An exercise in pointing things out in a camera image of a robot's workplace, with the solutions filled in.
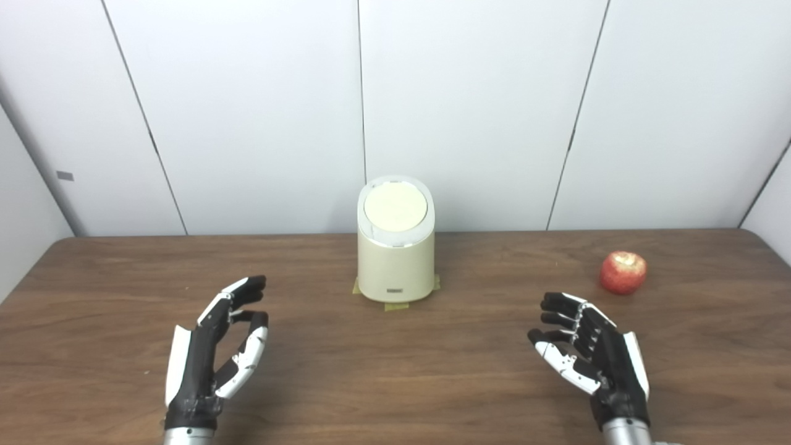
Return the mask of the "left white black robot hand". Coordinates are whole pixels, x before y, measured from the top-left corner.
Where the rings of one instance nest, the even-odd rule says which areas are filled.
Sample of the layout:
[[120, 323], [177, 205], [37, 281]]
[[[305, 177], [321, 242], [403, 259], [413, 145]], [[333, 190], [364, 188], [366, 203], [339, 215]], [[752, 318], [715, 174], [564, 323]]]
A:
[[[268, 340], [269, 316], [243, 306], [263, 299], [266, 276], [249, 276], [223, 288], [196, 319], [176, 326], [167, 361], [164, 444], [210, 444], [226, 400], [234, 397], [259, 366]], [[229, 328], [248, 324], [237, 351], [215, 369], [216, 349]]]

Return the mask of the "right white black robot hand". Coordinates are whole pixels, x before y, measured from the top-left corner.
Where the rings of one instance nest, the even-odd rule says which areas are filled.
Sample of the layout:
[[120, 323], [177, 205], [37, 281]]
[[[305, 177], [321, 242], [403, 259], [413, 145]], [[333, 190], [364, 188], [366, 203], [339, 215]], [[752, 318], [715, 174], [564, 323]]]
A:
[[636, 334], [619, 332], [596, 305], [565, 292], [546, 292], [540, 307], [541, 321], [559, 329], [531, 329], [528, 340], [557, 374], [590, 397], [599, 430], [624, 423], [649, 429], [649, 378]]

